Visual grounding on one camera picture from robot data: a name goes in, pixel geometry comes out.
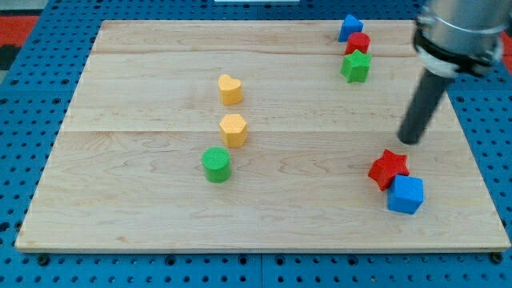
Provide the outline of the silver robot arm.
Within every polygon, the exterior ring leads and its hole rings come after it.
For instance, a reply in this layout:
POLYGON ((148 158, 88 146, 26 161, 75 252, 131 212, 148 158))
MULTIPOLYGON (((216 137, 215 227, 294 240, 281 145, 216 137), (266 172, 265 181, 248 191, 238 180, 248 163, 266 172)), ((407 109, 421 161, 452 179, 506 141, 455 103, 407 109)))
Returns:
POLYGON ((511 0, 429 0, 416 18, 414 48, 443 78, 483 77, 501 61, 500 33, 511 24, 511 0))

